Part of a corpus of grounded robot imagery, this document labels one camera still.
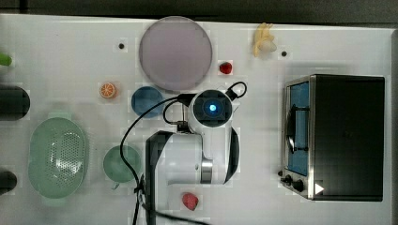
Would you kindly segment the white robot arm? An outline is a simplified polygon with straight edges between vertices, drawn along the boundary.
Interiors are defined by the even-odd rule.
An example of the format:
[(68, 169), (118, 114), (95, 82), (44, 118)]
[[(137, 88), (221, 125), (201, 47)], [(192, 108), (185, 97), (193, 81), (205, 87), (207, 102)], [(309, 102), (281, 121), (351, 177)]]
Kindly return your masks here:
[(145, 142), (145, 206), (147, 225), (165, 225), (171, 185), (223, 185), (237, 170), (239, 139), (232, 127), (239, 98), (233, 90), (180, 94), (188, 108), (184, 129), (160, 130)]

